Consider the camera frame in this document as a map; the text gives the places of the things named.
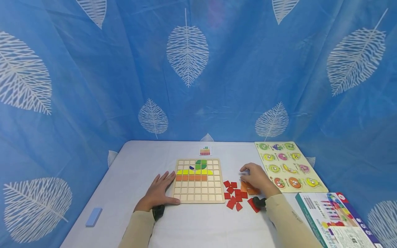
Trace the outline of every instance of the yellow puzzle board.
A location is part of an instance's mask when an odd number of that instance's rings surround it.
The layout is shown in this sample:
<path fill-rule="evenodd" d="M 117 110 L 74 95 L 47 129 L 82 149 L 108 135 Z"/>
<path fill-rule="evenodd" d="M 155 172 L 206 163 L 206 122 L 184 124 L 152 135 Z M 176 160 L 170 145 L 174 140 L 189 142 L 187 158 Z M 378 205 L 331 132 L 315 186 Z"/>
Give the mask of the yellow puzzle board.
<path fill-rule="evenodd" d="M 181 203 L 225 203 L 219 159 L 180 159 L 172 195 Z"/>
<path fill-rule="evenodd" d="M 265 172 L 281 192 L 328 192 L 295 142 L 255 142 Z"/>

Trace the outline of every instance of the white table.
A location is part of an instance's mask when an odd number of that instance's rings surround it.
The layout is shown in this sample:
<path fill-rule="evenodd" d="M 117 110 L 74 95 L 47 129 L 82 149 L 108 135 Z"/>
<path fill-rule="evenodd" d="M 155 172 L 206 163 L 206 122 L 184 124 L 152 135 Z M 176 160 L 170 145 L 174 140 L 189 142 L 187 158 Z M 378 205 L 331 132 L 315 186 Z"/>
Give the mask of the white table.
<path fill-rule="evenodd" d="M 224 181 L 238 181 L 239 169 L 248 162 L 261 165 L 254 143 L 129 141 L 124 144 L 61 248 L 116 248 L 128 225 L 132 211 L 158 173 L 175 169 L 177 159 L 203 158 L 199 147 L 211 145 L 219 158 Z M 295 201 L 290 204 L 306 221 Z M 263 248 L 277 247 L 276 229 L 261 211 L 255 213 L 244 200 L 237 212 L 225 204 L 182 204 L 168 206 L 154 225 L 150 248 Z M 95 227 L 85 227 L 95 207 L 103 211 Z"/>

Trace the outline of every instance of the blue eraser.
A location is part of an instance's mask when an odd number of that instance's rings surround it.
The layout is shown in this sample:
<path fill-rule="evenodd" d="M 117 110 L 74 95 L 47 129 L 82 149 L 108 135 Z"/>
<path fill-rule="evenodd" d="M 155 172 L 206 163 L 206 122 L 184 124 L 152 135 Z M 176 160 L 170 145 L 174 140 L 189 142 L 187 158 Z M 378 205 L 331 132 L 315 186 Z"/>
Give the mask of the blue eraser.
<path fill-rule="evenodd" d="M 85 223 L 85 226 L 86 227 L 94 227 L 101 212 L 102 212 L 102 208 L 94 208 L 90 214 L 90 217 L 88 217 L 88 220 Z"/>

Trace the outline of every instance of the sleeve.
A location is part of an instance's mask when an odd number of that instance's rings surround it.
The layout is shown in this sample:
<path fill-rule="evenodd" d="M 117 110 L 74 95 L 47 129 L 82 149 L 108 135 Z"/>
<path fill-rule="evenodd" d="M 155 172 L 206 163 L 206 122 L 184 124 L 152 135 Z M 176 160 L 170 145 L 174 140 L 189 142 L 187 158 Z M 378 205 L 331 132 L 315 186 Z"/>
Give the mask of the sleeve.
<path fill-rule="evenodd" d="M 295 213 L 284 195 L 277 194 L 267 199 L 266 209 L 284 248 L 322 248 L 313 232 Z"/>
<path fill-rule="evenodd" d="M 135 211 L 118 248 L 147 248 L 153 232 L 153 212 Z"/>

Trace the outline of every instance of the grid board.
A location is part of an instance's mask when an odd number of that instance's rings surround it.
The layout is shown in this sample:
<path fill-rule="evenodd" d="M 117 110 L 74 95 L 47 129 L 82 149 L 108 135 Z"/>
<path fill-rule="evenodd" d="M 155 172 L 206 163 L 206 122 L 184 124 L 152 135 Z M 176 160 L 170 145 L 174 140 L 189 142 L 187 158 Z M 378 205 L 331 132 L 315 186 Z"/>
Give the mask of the grid board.
<path fill-rule="evenodd" d="M 219 159 L 177 160 L 172 195 L 183 203 L 225 203 Z"/>

